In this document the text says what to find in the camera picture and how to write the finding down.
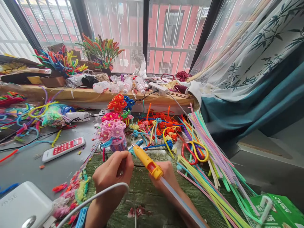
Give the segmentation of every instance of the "white remote control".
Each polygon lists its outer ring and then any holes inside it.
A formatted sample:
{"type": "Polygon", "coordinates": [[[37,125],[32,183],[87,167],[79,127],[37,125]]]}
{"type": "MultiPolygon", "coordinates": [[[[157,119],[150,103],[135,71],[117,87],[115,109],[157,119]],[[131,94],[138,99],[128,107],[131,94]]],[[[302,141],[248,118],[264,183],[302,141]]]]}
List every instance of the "white remote control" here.
{"type": "Polygon", "coordinates": [[[85,144],[85,139],[83,137],[74,139],[72,141],[61,144],[60,146],[56,146],[52,149],[49,149],[43,153],[42,161],[44,163],[49,162],[61,155],[64,155],[72,150],[77,149],[85,144]]]}

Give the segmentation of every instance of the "teal curtain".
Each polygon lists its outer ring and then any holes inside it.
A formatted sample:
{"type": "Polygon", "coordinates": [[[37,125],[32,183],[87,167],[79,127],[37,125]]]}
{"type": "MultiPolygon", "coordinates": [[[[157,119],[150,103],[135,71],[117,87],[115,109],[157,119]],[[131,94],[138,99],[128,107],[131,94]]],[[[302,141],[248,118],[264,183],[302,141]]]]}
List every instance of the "teal curtain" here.
{"type": "Polygon", "coordinates": [[[214,140],[220,144],[236,142],[258,128],[268,132],[280,129],[286,124],[284,116],[289,124],[303,117],[303,57],[301,44],[253,92],[237,102],[202,97],[201,112],[214,140]]]}

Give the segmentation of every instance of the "glue gun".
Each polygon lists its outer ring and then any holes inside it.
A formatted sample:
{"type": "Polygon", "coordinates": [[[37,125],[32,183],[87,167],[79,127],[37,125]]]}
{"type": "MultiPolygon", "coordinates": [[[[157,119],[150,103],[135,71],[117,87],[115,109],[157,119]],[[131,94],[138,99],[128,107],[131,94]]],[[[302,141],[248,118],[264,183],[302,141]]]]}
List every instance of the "glue gun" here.
{"type": "Polygon", "coordinates": [[[154,177],[155,180],[159,180],[164,174],[162,169],[146,154],[146,152],[144,152],[142,148],[140,148],[138,145],[134,145],[133,143],[132,146],[134,153],[150,172],[152,177],[154,177]]]}
{"type": "Polygon", "coordinates": [[[162,177],[164,172],[162,169],[155,164],[155,162],[146,154],[146,152],[140,148],[138,145],[131,143],[134,149],[134,153],[143,163],[146,169],[151,173],[155,180],[160,180],[165,187],[172,193],[172,195],[177,199],[181,206],[188,212],[188,214],[193,218],[193,220],[198,224],[200,228],[206,228],[205,224],[196,216],[196,214],[187,206],[187,204],[182,200],[182,198],[176,193],[176,191],[169,185],[169,183],[162,177]]]}

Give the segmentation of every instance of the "green table surface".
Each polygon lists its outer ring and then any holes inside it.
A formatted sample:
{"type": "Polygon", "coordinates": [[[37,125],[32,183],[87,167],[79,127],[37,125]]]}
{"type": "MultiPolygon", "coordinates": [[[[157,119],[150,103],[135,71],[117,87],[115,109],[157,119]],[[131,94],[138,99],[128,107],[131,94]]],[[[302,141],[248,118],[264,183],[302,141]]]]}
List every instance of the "green table surface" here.
{"type": "MultiPolygon", "coordinates": [[[[131,146],[131,142],[134,143],[137,140],[138,139],[134,140],[130,136],[127,136],[128,148],[131,146]]],[[[180,142],[177,142],[175,146],[180,149],[180,142]]],[[[88,176],[92,176],[95,169],[103,163],[102,154],[99,154],[99,152],[100,150],[93,155],[91,161],[89,161],[87,164],[86,171],[88,176]]],[[[112,152],[109,150],[106,150],[106,153],[108,156],[112,155],[112,152]]],[[[173,168],[176,171],[176,161],[171,158],[168,151],[147,151],[147,154],[156,162],[171,161],[173,168]]],[[[134,163],[137,165],[141,164],[137,158],[134,158],[134,163]]],[[[175,175],[180,187],[190,197],[201,216],[207,220],[208,225],[211,228],[227,227],[227,224],[212,202],[196,186],[191,184],[184,177],[179,175],[177,172],[175,172],[175,175]]],[[[228,193],[223,187],[220,188],[220,192],[242,216],[242,212],[234,195],[232,193],[228,193]]],[[[88,198],[93,196],[94,193],[95,186],[93,181],[91,181],[88,186],[88,198]]],[[[131,200],[136,207],[142,205],[144,206],[146,212],[151,212],[150,215],[141,215],[137,219],[137,227],[139,228],[186,227],[173,205],[171,205],[162,195],[162,193],[157,191],[153,186],[146,168],[134,167],[133,176],[130,183],[130,191],[127,199],[131,200]]],[[[108,221],[108,227],[134,227],[134,218],[127,217],[130,208],[130,204],[120,204],[108,221]]]]}

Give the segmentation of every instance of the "green box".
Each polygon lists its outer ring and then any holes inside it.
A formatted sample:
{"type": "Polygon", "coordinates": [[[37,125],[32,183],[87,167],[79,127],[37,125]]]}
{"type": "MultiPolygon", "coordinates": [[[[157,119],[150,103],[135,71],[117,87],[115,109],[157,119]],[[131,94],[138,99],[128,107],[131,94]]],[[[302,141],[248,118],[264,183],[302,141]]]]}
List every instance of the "green box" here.
{"type": "MultiPolygon", "coordinates": [[[[304,228],[304,215],[299,211],[298,208],[286,197],[273,194],[265,194],[271,198],[273,202],[272,209],[270,210],[268,217],[262,225],[262,228],[304,228]]],[[[260,207],[262,195],[251,197],[253,205],[256,207],[258,212],[262,215],[263,209],[260,207]]],[[[251,208],[248,201],[245,199],[247,208],[249,208],[251,214],[257,217],[253,209],[251,208]]],[[[246,215],[249,225],[255,227],[256,223],[246,215]]]]}

